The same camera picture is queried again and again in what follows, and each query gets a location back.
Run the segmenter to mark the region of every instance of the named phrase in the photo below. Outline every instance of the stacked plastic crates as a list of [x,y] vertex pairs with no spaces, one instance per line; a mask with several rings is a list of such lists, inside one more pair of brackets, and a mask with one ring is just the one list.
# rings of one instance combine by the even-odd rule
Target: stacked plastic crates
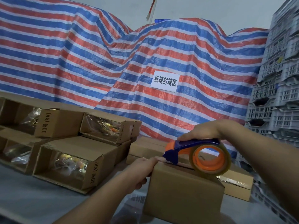
[[[245,127],[299,148],[299,0],[287,0],[273,15]],[[252,197],[284,222],[297,223],[239,153],[236,162],[254,174]]]

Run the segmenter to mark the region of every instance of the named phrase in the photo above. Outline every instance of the orange tape core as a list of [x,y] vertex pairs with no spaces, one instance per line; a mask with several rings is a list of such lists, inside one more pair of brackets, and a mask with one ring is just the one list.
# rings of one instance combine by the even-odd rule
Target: orange tape core
[[[219,152],[219,155],[212,160],[201,160],[198,155],[201,150],[204,148],[212,148]],[[223,151],[213,145],[202,145],[198,147],[192,155],[193,163],[198,166],[200,169],[207,171],[215,171],[222,168],[225,164],[225,157]]]

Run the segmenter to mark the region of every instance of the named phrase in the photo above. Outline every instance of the right hand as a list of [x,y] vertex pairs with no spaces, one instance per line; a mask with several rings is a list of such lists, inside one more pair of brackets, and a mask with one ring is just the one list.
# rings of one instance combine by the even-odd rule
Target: right hand
[[205,122],[202,124],[198,124],[188,133],[183,134],[182,136],[178,137],[179,141],[188,141],[191,139],[212,139],[218,138],[220,140],[225,139],[222,135],[222,126],[230,127],[232,124],[232,120],[214,120]]

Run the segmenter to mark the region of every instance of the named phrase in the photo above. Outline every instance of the hand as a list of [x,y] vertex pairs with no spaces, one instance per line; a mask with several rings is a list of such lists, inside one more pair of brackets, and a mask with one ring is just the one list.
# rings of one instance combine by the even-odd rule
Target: hand
[[127,179],[130,181],[128,194],[132,193],[135,189],[140,189],[142,185],[147,182],[146,177],[149,177],[158,162],[157,158],[150,159],[138,158],[126,170]]
[[218,138],[220,140],[225,139],[222,134],[223,126],[231,127],[234,124],[232,120],[214,120],[198,124],[188,133],[178,137],[179,141],[188,141],[191,139],[212,139]]

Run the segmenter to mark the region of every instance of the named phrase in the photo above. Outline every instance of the packing tape roll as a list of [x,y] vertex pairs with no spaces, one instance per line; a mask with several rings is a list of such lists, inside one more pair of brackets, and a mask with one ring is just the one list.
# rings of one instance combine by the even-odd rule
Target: packing tape roll
[[[214,159],[207,160],[201,156],[200,153],[200,151],[205,148],[214,149],[219,152],[219,155]],[[229,152],[222,143],[219,143],[219,145],[201,144],[200,146],[194,146],[190,148],[189,162],[193,169],[196,170],[200,175],[200,177],[210,178],[226,173],[230,168],[231,158]]]

